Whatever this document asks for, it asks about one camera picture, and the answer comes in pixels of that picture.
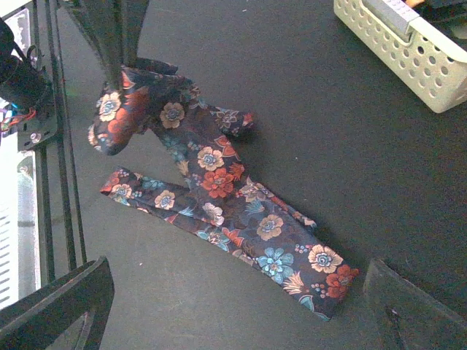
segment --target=cable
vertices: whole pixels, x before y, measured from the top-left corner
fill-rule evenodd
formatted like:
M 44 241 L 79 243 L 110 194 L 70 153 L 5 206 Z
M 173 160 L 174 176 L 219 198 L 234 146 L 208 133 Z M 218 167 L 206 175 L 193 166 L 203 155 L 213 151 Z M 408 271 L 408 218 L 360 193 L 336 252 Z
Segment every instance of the cable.
M 36 117 L 36 110 L 34 108 L 30 108 L 28 114 L 17 114 L 12 115 L 10 117 L 5 117 L 0 123 L 0 131 L 8 131 L 12 126 L 17 125 L 18 123 L 24 122 L 26 120 L 31 120 L 34 117 Z

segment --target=red wire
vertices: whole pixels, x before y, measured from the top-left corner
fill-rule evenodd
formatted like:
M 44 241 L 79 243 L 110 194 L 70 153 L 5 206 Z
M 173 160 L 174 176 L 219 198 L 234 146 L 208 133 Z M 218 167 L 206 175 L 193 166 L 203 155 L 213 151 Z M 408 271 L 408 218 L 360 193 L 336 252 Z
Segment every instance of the red wire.
M 28 114 L 14 115 L 12 117 L 12 121 L 9 123 L 9 126 L 16 125 L 24 120 L 31 120 L 34 117 L 36 117 L 36 110 L 34 108 L 30 108 Z

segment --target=floral print fabric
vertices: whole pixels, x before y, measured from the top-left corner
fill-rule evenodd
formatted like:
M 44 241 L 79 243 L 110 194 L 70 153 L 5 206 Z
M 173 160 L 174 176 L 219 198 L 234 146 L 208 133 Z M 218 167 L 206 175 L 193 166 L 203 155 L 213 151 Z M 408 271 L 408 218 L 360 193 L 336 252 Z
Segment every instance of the floral print fabric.
M 145 66 L 164 67 L 157 61 Z M 119 168 L 101 192 L 238 257 L 329 320 L 358 270 L 316 239 L 313 220 L 251 180 L 225 135 L 248 132 L 252 115 L 206 104 L 184 77 L 128 67 L 122 73 L 124 91 L 102 93 L 90 143 L 112 155 L 133 133 L 149 128 L 188 187 Z

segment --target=black device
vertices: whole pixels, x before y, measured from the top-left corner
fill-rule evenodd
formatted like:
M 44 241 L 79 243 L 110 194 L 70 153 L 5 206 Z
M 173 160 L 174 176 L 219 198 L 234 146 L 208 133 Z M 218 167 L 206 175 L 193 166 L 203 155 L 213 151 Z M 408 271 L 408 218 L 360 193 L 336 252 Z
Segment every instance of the black device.
M 50 90 L 45 74 L 31 64 L 33 49 L 24 55 L 12 30 L 0 18 L 0 97 L 25 111 L 40 106 Z

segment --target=perforated basket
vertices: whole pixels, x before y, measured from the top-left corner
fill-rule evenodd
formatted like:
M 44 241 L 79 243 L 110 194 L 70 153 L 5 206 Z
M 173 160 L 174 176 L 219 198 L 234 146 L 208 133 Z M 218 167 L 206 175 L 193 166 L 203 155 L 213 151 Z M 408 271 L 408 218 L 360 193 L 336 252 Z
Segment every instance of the perforated basket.
M 467 52 L 401 0 L 334 0 L 334 12 L 434 112 L 467 100 Z

